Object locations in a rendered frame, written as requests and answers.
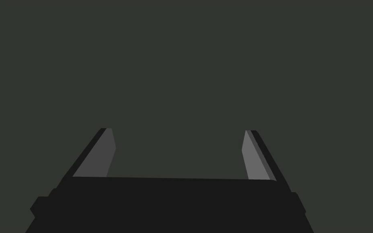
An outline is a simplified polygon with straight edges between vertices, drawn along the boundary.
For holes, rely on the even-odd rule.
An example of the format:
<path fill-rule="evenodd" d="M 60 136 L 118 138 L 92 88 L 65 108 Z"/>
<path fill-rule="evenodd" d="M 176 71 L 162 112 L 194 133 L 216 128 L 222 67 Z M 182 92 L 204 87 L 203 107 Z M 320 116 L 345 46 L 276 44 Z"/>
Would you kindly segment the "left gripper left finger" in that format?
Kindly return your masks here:
<path fill-rule="evenodd" d="M 115 151 L 112 129 L 99 129 L 64 177 L 106 177 Z"/>

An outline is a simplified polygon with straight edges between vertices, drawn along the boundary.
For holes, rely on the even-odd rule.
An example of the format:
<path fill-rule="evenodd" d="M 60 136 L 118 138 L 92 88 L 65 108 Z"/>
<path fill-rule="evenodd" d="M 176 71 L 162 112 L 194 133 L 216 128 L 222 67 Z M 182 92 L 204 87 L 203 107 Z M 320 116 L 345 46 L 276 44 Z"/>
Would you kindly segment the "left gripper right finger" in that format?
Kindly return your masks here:
<path fill-rule="evenodd" d="M 246 130 L 242 156 L 248 179 L 285 181 L 277 163 L 256 130 Z"/>

